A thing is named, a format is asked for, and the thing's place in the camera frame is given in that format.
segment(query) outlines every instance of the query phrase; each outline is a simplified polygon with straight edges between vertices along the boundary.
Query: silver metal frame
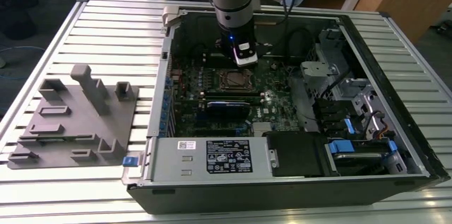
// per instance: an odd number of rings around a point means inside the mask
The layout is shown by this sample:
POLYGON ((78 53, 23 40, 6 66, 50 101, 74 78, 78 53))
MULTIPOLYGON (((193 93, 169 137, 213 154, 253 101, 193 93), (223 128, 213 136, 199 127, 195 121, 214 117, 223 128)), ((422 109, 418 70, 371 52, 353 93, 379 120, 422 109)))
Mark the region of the silver metal frame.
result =
MULTIPOLYGON (((79 35, 74 33, 87 33, 83 38, 90 42, 103 41, 103 38, 91 32, 81 31, 74 28, 79 16, 91 18, 99 16, 101 20, 114 23, 129 20, 141 20, 141 22, 155 22, 159 18, 162 8, 166 5, 210 7, 206 3, 186 2, 161 2, 146 0, 90 0, 87 3, 77 3, 62 24, 61 29, 49 45, 49 48, 38 62, 38 65, 27 79, 22 90, 6 113, 5 120, 0 126, 0 218, 1 223, 221 223, 221 222, 259 222, 259 223, 313 223, 319 224, 326 221, 334 223, 369 223, 402 222, 402 223, 446 223, 452 219, 452 182, 439 184, 435 188, 419 192, 406 192, 391 196, 389 199, 367 206, 337 207, 337 208, 313 208, 275 211, 253 211, 223 213, 221 215, 207 214, 171 214, 151 216, 141 209, 125 192, 125 186, 121 183, 121 177, 138 179, 139 167, 123 169, 121 166, 113 167, 89 167, 89 168, 53 168, 41 170, 11 171, 5 166, 7 153, 13 150, 17 136, 21 133, 22 125, 26 125, 27 114, 25 111, 35 109, 35 102, 39 96, 35 95, 38 82, 49 72, 67 74, 66 63, 93 62, 98 57, 95 53, 86 55, 82 53, 58 53, 58 50, 66 50, 63 42, 71 40, 71 37, 79 35)), ((278 11, 279 7, 262 6, 265 11, 278 11)), ((445 168, 452 170, 452 101, 449 94, 445 93, 442 84, 434 73, 430 73, 429 66, 423 64, 419 54, 410 47, 409 41, 394 28, 390 20, 382 18, 374 12, 342 12, 334 10, 294 8, 295 12, 327 13, 347 15, 361 37, 366 42, 369 49, 379 63, 383 73, 390 80, 394 89, 405 103, 405 106, 417 121, 419 129, 426 140, 437 153, 445 168)), ((146 29, 134 29, 141 37, 131 39, 139 41, 158 41, 159 31, 149 28, 154 26, 147 24, 146 29)), ((102 34, 130 33, 130 30, 119 31, 114 28, 102 28, 102 34)), ((122 49, 121 42, 115 43, 115 49, 122 49)), ((89 52, 98 52, 95 47, 89 46, 89 52)), ((134 115, 134 128, 131 128, 130 144, 127 152, 135 154, 146 148, 146 125, 149 121, 149 111, 151 106, 153 86, 149 86, 154 74, 155 65, 151 55, 121 55, 109 54, 101 61, 95 61, 97 69, 93 69, 95 76, 102 80, 110 77, 113 71, 122 68, 121 73, 135 82, 145 84, 139 88, 138 104, 134 115)))

